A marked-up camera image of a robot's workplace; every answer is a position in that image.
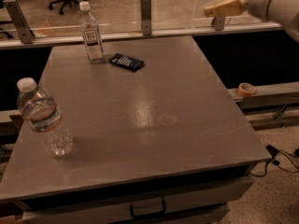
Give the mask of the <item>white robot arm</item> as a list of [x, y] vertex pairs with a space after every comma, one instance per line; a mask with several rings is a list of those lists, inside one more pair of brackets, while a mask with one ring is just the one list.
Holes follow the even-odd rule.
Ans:
[[214, 0], [203, 8], [209, 18], [238, 16], [247, 11], [263, 21], [279, 23], [299, 42], [299, 0]]

